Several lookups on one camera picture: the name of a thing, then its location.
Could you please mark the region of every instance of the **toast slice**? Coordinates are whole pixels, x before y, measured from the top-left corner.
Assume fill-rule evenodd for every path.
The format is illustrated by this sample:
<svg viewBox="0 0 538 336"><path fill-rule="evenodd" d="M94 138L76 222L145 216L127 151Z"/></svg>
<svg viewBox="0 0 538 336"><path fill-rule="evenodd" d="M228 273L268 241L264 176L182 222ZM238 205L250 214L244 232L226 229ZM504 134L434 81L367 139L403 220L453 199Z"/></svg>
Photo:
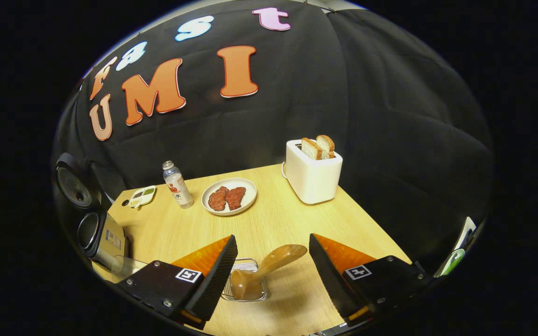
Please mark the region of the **toast slice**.
<svg viewBox="0 0 538 336"><path fill-rule="evenodd" d="M329 138L329 136L318 136L317 145L322 149L321 160L331 159L335 157L335 155L333 154L333 151L335 150L335 143L333 142L333 140L331 140L331 138Z"/></svg>
<svg viewBox="0 0 538 336"><path fill-rule="evenodd" d="M323 150L309 138L303 138L302 151L313 160L321 160Z"/></svg>

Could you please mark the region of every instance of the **wooden spatula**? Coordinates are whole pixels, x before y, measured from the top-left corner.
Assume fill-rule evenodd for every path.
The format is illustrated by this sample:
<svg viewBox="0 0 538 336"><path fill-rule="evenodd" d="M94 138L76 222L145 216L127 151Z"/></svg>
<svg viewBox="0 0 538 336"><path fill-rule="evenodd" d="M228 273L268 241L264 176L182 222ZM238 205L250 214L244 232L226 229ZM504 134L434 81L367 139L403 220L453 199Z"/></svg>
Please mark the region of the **wooden spatula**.
<svg viewBox="0 0 538 336"><path fill-rule="evenodd" d="M308 249L303 245L284 245L273 250L263 261L256 272L234 270L231 275L231 289L236 300L254 300L261 297L261 279L269 272L288 265L301 256Z"/></svg>

